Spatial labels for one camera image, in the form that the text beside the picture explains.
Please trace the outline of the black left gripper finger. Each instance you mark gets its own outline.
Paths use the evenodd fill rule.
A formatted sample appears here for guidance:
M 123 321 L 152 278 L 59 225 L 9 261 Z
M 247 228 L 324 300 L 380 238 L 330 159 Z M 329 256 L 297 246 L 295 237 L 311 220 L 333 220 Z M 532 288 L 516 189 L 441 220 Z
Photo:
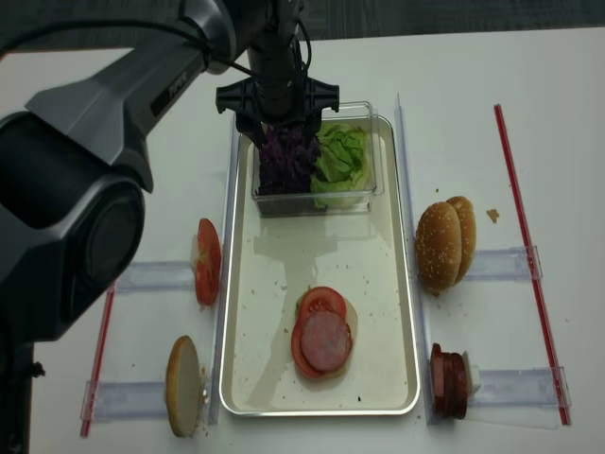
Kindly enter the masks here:
M 320 117 L 306 117 L 302 125 L 302 136 L 305 142 L 311 142 L 321 127 Z
M 261 149 L 267 142 L 266 133 L 260 121 L 248 120 L 245 130 L 245 134 L 258 149 Z

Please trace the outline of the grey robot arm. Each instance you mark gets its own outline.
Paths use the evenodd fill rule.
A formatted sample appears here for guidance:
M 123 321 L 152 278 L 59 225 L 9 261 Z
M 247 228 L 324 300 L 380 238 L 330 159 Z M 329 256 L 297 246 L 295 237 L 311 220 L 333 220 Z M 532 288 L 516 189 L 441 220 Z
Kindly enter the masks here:
M 184 1 L 181 24 L 93 76 L 47 89 L 1 122 L 1 344 L 58 339 L 123 272 L 153 189 L 147 136 L 202 73 L 242 54 L 219 88 L 256 145 L 266 126 L 320 128 L 339 89 L 310 78 L 299 1 Z

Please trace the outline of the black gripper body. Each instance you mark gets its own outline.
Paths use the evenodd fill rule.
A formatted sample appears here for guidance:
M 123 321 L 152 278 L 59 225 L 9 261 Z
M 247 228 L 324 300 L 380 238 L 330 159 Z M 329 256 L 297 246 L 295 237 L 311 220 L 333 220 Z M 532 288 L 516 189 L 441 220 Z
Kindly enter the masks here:
M 235 113 L 235 125 L 242 134 L 248 120 L 260 121 L 263 128 L 303 128 L 306 117 L 322 121 L 324 110 L 339 111 L 339 87 L 306 74 L 275 84 L 248 78 L 218 88 L 216 107 L 220 113 Z

